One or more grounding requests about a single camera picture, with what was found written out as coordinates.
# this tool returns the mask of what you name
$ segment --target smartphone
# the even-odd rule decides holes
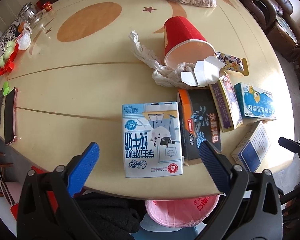
[[[13,143],[17,139],[15,125],[17,91],[18,89],[15,87],[6,96],[4,116],[4,134],[6,145]]]

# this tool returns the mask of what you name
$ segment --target screw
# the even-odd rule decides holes
[[[272,174],[272,172],[268,169],[265,169],[264,170],[264,173],[267,175],[267,176],[270,176]]]
[[[28,171],[28,176],[33,176],[34,174],[35,174],[35,171],[34,171],[34,170]]]
[[[57,172],[63,172],[65,170],[65,166],[63,165],[59,165],[57,168],[56,168],[56,171]]]
[[[243,171],[242,166],[241,166],[241,165],[238,165],[238,164],[234,165],[234,169],[235,169],[236,171],[238,171],[238,172]]]

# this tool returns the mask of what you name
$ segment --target glass teapot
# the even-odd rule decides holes
[[[43,12],[36,5],[31,4],[31,2],[26,3],[18,13],[20,22],[28,22],[32,29],[38,24],[42,15]]]

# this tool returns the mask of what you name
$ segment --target white and blue box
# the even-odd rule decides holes
[[[261,88],[237,83],[234,86],[242,116],[256,117],[259,120],[276,119],[274,99],[271,92]]]
[[[233,151],[232,157],[237,164],[245,170],[255,172],[260,166],[265,154],[270,147],[270,141],[266,134],[262,121],[253,124],[251,130]]]
[[[122,105],[122,125],[127,178],[182,174],[177,102]]]

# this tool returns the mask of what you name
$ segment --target brown star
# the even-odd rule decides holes
[[[50,28],[49,30],[47,30],[45,34],[47,35],[47,34],[48,34],[48,32],[51,32],[51,28]]]
[[[157,9],[153,9],[152,6],[151,7],[144,7],[143,12],[148,11],[149,13],[151,13],[152,11],[155,11]]]

